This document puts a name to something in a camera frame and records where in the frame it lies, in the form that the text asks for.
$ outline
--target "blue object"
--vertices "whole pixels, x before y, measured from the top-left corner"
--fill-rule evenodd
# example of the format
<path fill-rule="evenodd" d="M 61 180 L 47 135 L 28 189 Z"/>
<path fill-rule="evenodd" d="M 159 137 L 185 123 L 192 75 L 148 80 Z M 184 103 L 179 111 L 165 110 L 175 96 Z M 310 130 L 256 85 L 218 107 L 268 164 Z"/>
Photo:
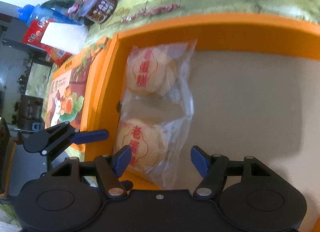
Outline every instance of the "blue object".
<path fill-rule="evenodd" d="M 207 163 L 207 159 L 195 148 L 191 148 L 191 162 L 199 172 L 202 178 L 207 176 L 210 168 Z"/>
<path fill-rule="evenodd" d="M 125 169 L 131 162 L 131 156 L 131 147 L 126 145 L 112 157 L 113 172 L 117 178 L 120 178 L 124 174 Z"/>
<path fill-rule="evenodd" d="M 56 23 L 79 24 L 77 21 L 71 20 L 68 16 L 53 9 L 41 7 L 40 4 L 36 6 L 28 4 L 17 11 L 20 13 L 19 20 L 27 23 L 27 26 L 30 26 L 33 20 L 44 22 L 48 19 L 54 19 Z"/>
<path fill-rule="evenodd" d="M 76 133 L 70 138 L 70 142 L 80 145 L 86 143 L 93 143 L 98 141 L 106 140 L 109 137 L 109 132 L 105 129 L 96 131 L 83 131 Z"/>
<path fill-rule="evenodd" d="M 31 129 L 32 129 L 32 131 L 37 131 L 37 132 L 39 132 L 40 131 L 40 123 L 37 123 L 37 122 L 34 122 L 34 123 L 32 123 L 32 127 L 31 127 Z"/>

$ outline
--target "round pastry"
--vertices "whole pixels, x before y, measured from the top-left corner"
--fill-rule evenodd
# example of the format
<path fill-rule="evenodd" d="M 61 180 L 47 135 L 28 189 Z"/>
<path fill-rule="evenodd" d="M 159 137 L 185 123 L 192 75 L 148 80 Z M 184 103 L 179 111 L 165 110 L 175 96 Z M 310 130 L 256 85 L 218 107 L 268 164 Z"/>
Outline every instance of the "round pastry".
<path fill-rule="evenodd" d="M 144 49 L 127 62 L 127 87 L 133 93 L 148 95 L 156 92 L 166 75 L 166 66 L 171 59 L 166 50 Z"/>
<path fill-rule="evenodd" d="M 156 91 L 156 94 L 163 97 L 166 95 L 176 83 L 178 77 L 177 66 L 176 63 L 172 60 L 166 70 L 166 75 L 164 77 L 164 81 L 160 88 Z"/>
<path fill-rule="evenodd" d="M 130 167 L 146 172 L 157 166 L 166 156 L 168 141 L 159 125 L 148 125 L 139 119 L 120 121 L 114 150 L 131 147 Z"/>

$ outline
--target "plastic water bottle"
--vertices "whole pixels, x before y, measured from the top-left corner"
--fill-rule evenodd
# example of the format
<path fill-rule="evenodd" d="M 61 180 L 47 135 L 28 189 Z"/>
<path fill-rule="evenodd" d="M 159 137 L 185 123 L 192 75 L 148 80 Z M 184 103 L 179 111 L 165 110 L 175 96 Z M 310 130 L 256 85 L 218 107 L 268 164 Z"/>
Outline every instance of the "plastic water bottle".
<path fill-rule="evenodd" d="M 63 15 L 53 9 L 41 7 L 40 4 L 25 5 L 23 8 L 17 10 L 19 14 L 19 19 L 30 26 L 33 20 L 38 20 L 40 22 L 45 22 L 48 19 L 55 19 L 57 23 L 64 24 L 79 24 L 79 22 L 69 19 L 68 16 Z"/>

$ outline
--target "food packaging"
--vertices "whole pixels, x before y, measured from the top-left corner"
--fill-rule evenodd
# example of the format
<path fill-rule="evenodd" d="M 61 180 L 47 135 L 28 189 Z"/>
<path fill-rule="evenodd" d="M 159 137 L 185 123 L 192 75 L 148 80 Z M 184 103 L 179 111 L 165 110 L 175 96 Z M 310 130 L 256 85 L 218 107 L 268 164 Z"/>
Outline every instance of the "food packaging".
<path fill-rule="evenodd" d="M 41 43 L 65 50 L 71 54 L 78 54 L 88 33 L 89 30 L 85 25 L 49 23 Z"/>
<path fill-rule="evenodd" d="M 195 41 L 134 47 L 127 60 L 114 153 L 129 145 L 128 170 L 172 189 L 193 116 L 188 88 Z"/>
<path fill-rule="evenodd" d="M 44 49 L 50 56 L 51 60 L 60 67 L 62 63 L 71 56 L 71 53 L 41 43 L 49 23 L 53 21 L 54 19 L 49 19 L 43 22 L 33 20 L 24 35 L 22 42 Z"/>
<path fill-rule="evenodd" d="M 117 4 L 117 0 L 85 0 L 77 10 L 76 17 L 86 17 L 102 24 L 113 14 Z"/>

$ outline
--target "blue clamp handle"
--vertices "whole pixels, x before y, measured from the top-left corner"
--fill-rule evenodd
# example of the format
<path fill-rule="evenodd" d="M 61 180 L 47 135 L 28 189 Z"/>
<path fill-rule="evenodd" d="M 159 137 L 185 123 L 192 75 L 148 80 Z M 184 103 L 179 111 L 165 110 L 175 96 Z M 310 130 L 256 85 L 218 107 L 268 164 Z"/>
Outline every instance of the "blue clamp handle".
<path fill-rule="evenodd" d="M 117 178 L 120 178 L 124 174 L 125 169 L 127 169 L 131 162 L 131 156 L 131 147 L 125 145 L 112 157 L 111 166 Z"/>
<path fill-rule="evenodd" d="M 109 132 L 105 129 L 96 130 L 96 131 L 83 131 L 83 132 L 75 133 L 75 135 L 70 138 L 70 142 L 80 145 L 80 144 L 103 141 L 103 140 L 106 140 L 108 137 L 109 137 Z"/>
<path fill-rule="evenodd" d="M 204 152 L 200 147 L 191 148 L 191 162 L 199 172 L 202 178 L 207 176 L 211 168 L 211 156 Z"/>

